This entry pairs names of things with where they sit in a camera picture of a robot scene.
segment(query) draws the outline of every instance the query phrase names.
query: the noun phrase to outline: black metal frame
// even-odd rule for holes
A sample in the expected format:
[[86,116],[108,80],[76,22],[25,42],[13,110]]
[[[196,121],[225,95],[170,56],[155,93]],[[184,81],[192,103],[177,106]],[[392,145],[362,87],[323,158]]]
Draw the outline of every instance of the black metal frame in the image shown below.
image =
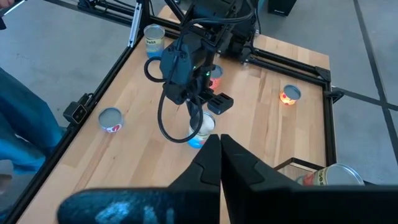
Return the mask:
[[[59,0],[45,0],[54,4],[58,4],[63,7],[67,7],[69,9],[81,10],[85,13],[94,15],[96,17],[100,17],[102,19],[106,19],[109,21],[116,22],[118,24],[122,24],[125,26],[131,26],[132,24],[132,16],[134,13],[133,8],[122,7],[117,4],[107,3],[107,11],[104,12],[103,9],[97,9],[95,7],[85,7],[82,5],[74,6],[69,3],[65,3]],[[103,2],[98,1],[97,6],[104,8],[105,5]],[[129,17],[121,16],[120,14],[115,14],[110,11],[116,11],[122,14],[130,14]],[[149,15],[149,7],[146,9],[147,15]],[[176,39],[180,33],[180,26],[175,22],[171,22],[159,17],[155,16],[147,16],[145,22],[142,23],[156,23],[166,28],[166,36],[172,39]],[[101,82],[99,87],[93,93],[92,99],[87,103],[87,115],[82,120],[82,122],[77,125],[69,125],[67,133],[64,135],[62,140],[59,142],[57,149],[54,154],[47,159],[45,164],[40,168],[35,177],[31,180],[29,185],[26,187],[25,191],[21,194],[17,202],[14,204],[7,220],[5,223],[17,223],[20,216],[23,214],[24,210],[30,204],[31,200],[34,198],[36,193],[40,190],[42,184],[45,182],[47,177],[50,175],[54,167],[57,165],[58,161],[63,156],[63,153],[67,150],[70,143],[73,141],[74,137],[77,135],[81,127],[84,125],[85,121],[94,110],[97,103],[100,101],[102,96],[105,94],[106,90],[123,67],[126,60],[131,55],[132,51],[136,48],[137,44],[143,37],[142,29],[140,29],[137,42],[133,47],[127,47],[121,56],[118,58],[116,63],[113,65],[112,69],[108,72],[107,76]],[[284,75],[288,75],[293,78],[297,78],[299,80],[303,80],[305,82],[312,83],[314,85],[318,85],[322,87],[323,90],[323,115],[324,115],[324,126],[325,126],[325,151],[326,151],[326,166],[330,166],[336,163],[336,150],[335,150],[335,131],[333,124],[333,110],[332,104],[335,96],[331,93],[331,85],[330,85],[330,71],[324,68],[314,67],[312,65],[307,65],[302,62],[298,62],[292,60],[290,58],[286,58],[277,54],[273,54],[271,52],[266,52],[261,49],[255,49],[252,55],[250,55],[245,61],[247,63],[251,63],[253,65],[257,65],[262,68],[266,68],[268,70],[272,70]]]
[[316,165],[316,164],[313,164],[311,162],[307,162],[307,161],[304,161],[304,160],[301,160],[301,159],[297,159],[297,158],[291,157],[290,159],[286,160],[285,162],[275,166],[274,170],[280,170],[281,168],[284,168],[285,166],[287,166],[289,164],[292,164],[292,163],[298,164],[300,166],[304,166],[304,167],[307,167],[307,168],[310,168],[312,170],[320,170],[320,169],[324,168],[323,166]]

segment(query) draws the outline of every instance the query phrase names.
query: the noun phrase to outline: person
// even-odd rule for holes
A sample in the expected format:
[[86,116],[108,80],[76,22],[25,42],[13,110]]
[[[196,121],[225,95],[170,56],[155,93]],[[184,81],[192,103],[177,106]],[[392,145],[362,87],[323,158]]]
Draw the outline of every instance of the person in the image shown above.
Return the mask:
[[[0,9],[13,4],[0,0]],[[35,173],[63,134],[46,102],[0,67],[0,161],[10,160],[14,174]],[[0,174],[0,195],[10,182],[11,175]],[[8,210],[0,212],[0,222]]]
[[12,6],[14,0],[0,0],[0,9]]

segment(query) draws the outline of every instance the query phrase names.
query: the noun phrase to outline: black cable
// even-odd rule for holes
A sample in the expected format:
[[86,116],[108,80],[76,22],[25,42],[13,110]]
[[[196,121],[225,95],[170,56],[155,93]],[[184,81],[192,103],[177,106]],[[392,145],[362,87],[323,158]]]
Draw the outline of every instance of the black cable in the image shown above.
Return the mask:
[[182,45],[182,39],[183,36],[185,34],[187,34],[187,31],[189,29],[189,27],[195,25],[195,24],[236,24],[239,22],[243,22],[246,20],[249,20],[252,18],[255,9],[253,8],[253,6],[251,5],[250,0],[246,0],[246,2],[248,3],[249,7],[251,8],[251,11],[249,14],[242,16],[242,17],[238,17],[238,18],[227,18],[227,19],[217,19],[217,18],[201,18],[201,19],[193,19],[191,21],[189,21],[182,29],[180,37],[178,38],[178,42],[177,42],[177,49],[181,50],[181,45]]
[[106,0],[100,0],[105,4],[105,10],[102,13],[105,13],[108,10],[108,2]]
[[257,55],[257,52],[256,52],[256,50],[254,48],[254,35],[251,37],[250,45],[249,46],[243,46],[243,48],[249,48],[252,54]]
[[165,130],[165,128],[163,126],[163,122],[162,122],[162,109],[163,109],[164,99],[165,99],[165,96],[166,96],[166,88],[167,88],[167,85],[163,89],[162,95],[160,96],[159,107],[158,107],[158,110],[157,110],[157,122],[159,124],[160,132],[166,137],[167,140],[172,141],[174,143],[187,142],[187,141],[193,139],[193,137],[195,137],[199,133],[200,128],[201,128],[201,124],[203,123],[203,109],[201,107],[199,97],[198,97],[198,95],[194,94],[195,101],[197,102],[197,106],[199,108],[199,123],[198,123],[198,126],[195,128],[195,130],[192,132],[192,134],[190,134],[188,137],[185,137],[183,139],[175,139],[172,136],[170,136],[169,134],[167,134],[167,131]]
[[189,135],[188,137],[185,137],[183,139],[175,139],[172,136],[170,136],[167,133],[167,131],[165,130],[164,125],[163,125],[163,121],[162,121],[163,103],[164,103],[164,99],[166,97],[167,88],[170,85],[170,82],[171,82],[171,79],[173,77],[175,66],[177,65],[177,62],[178,62],[178,57],[174,56],[172,69],[170,70],[169,77],[168,77],[168,79],[166,81],[166,84],[164,86],[164,89],[162,91],[162,95],[160,96],[159,107],[157,109],[157,122],[158,122],[158,125],[159,125],[160,132],[166,137],[167,140],[172,141],[174,143],[184,143],[184,142],[187,142],[187,141],[191,140],[193,137],[195,137],[199,133],[200,128],[201,128],[201,124],[203,122],[203,109],[201,107],[201,103],[200,103],[198,95],[193,94],[194,97],[195,97],[195,101],[197,102],[197,106],[199,108],[199,123],[198,123],[197,128],[195,128],[195,130],[192,132],[191,135]]
[[119,0],[113,0],[113,1],[115,1],[115,2],[117,2],[117,3],[119,3],[119,4],[122,4],[123,6],[130,7],[130,8],[132,8],[132,9],[135,8],[134,6],[132,6],[132,5],[130,5],[130,4],[127,4],[127,3],[124,3],[124,2],[122,2],[122,1],[119,1]]
[[148,59],[145,62],[145,65],[144,65],[145,76],[152,82],[160,83],[160,82],[166,82],[167,81],[166,78],[155,78],[155,77],[153,77],[152,75],[150,75],[150,73],[148,71],[148,66],[149,66],[149,64],[151,62],[153,62],[154,60],[161,60],[161,59],[162,59],[161,57],[151,57],[150,59]]
[[261,23],[260,23],[260,18],[259,18],[259,6],[256,8],[256,18],[257,18],[257,23],[259,24],[259,33],[261,34]]
[[[127,4],[127,3],[125,3],[125,2],[122,2],[122,1],[120,1],[120,0],[113,0],[113,1],[119,3],[119,4],[123,5],[123,6],[127,6],[127,7],[130,7],[130,8],[132,8],[132,9],[135,9],[134,6],[132,6],[132,5],[130,5],[130,4]],[[154,13],[154,6],[152,5],[152,1],[151,1],[151,0],[149,0],[149,4],[150,4],[150,9],[151,9],[151,11],[152,11],[152,15],[155,15],[155,13]]]
[[[195,24],[235,24],[235,23],[239,23],[239,22],[243,22],[243,21],[246,21],[248,19],[251,19],[255,10],[254,10],[253,6],[251,5],[250,0],[246,0],[246,1],[248,2],[249,7],[251,8],[251,11],[250,11],[249,14],[247,14],[245,16],[238,17],[238,18],[228,18],[228,19],[202,18],[202,19],[194,19],[194,20],[191,20],[190,22],[188,22],[184,26],[184,28],[182,29],[181,35],[178,38],[177,51],[181,50],[182,39],[183,39],[184,35],[187,33],[188,28],[193,26],[193,25],[195,25]],[[147,72],[148,65],[153,60],[158,60],[158,59],[152,59],[151,60],[151,58],[150,58],[146,62],[146,64],[144,65],[144,73],[146,73],[147,78],[150,79],[150,80],[156,80],[157,82],[164,82],[164,80],[154,78],[153,76],[151,76],[149,74],[149,72]],[[174,74],[174,70],[175,70],[175,66],[177,65],[177,62],[178,62],[178,56],[176,55],[176,56],[174,56],[172,69],[170,70],[169,77],[167,78],[167,81],[165,83],[164,89],[162,91],[162,95],[160,96],[159,107],[158,107],[158,110],[157,110],[157,122],[158,122],[158,125],[159,125],[159,128],[160,128],[160,132],[162,132],[162,134],[166,137],[166,139],[168,139],[169,141],[175,142],[175,143],[184,143],[184,142],[187,142],[187,141],[191,140],[193,137],[195,137],[199,133],[201,125],[202,125],[202,122],[203,122],[203,109],[201,107],[201,103],[200,103],[198,95],[197,94],[193,94],[194,97],[195,97],[195,101],[197,103],[198,109],[199,109],[199,123],[198,123],[197,128],[195,128],[195,130],[192,132],[191,135],[189,135],[188,137],[185,137],[183,139],[175,139],[175,138],[171,137],[167,133],[167,131],[165,130],[163,122],[162,122],[163,104],[164,104],[164,99],[166,97],[167,88],[170,85],[170,82],[171,82],[172,76]]]
[[90,10],[92,10],[92,9],[93,9],[93,6],[91,6],[90,2],[89,2],[88,0],[84,0],[84,1],[85,1],[85,3],[87,4],[86,7],[88,7]]
[[152,0],[149,0],[149,4],[150,4],[150,9],[152,11],[152,15],[154,16],[155,13],[154,13],[154,6],[152,5]]

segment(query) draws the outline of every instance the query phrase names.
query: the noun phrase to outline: can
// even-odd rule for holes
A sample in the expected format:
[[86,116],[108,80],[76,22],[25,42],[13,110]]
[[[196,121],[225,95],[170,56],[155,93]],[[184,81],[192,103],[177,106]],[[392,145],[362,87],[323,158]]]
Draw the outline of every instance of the can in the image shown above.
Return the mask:
[[119,109],[109,107],[103,109],[98,115],[98,122],[101,128],[107,133],[115,133],[123,127],[123,115]]
[[286,85],[279,94],[279,98],[285,105],[293,105],[301,98],[301,91],[295,85]]
[[223,76],[223,68],[218,65],[215,65],[214,69],[211,71],[210,81],[213,83],[211,84],[210,88],[214,90],[215,88],[220,85],[221,76]]
[[303,186],[364,185],[361,176],[344,164],[333,164],[314,173],[303,175],[296,182]]
[[145,27],[145,45],[148,58],[161,57],[164,50],[164,27],[151,24]]
[[[209,138],[210,134],[213,132],[215,127],[216,127],[216,120],[214,119],[214,117],[209,112],[204,111],[203,122],[199,130],[199,133],[191,140],[189,140],[188,144],[192,148],[200,149],[206,143],[206,140]],[[193,132],[194,129],[190,125],[188,130],[188,136],[191,135]]]

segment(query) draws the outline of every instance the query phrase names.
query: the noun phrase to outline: wooden table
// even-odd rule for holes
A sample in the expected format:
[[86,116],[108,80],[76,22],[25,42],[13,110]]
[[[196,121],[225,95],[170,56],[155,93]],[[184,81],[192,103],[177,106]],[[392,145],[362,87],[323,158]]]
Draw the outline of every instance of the wooden table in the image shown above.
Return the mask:
[[[159,17],[175,19],[164,7]],[[329,68],[328,56],[260,35],[255,46],[310,65]],[[144,41],[136,47],[76,138],[70,144],[19,223],[56,223],[60,203],[74,192],[91,187],[168,186],[191,163],[198,150],[166,140],[156,112],[161,84],[143,72],[147,60]],[[217,58],[224,69],[216,92],[234,98],[234,106],[215,116],[215,133],[226,133],[270,166],[290,157],[325,165],[322,89],[252,65]],[[160,77],[159,63],[150,72]],[[297,85],[302,99],[285,106],[279,93]],[[124,115],[124,127],[108,134],[98,125],[99,112],[109,106]],[[166,100],[163,120],[175,138],[185,137],[189,116],[185,105]],[[224,200],[221,222],[228,222]]]

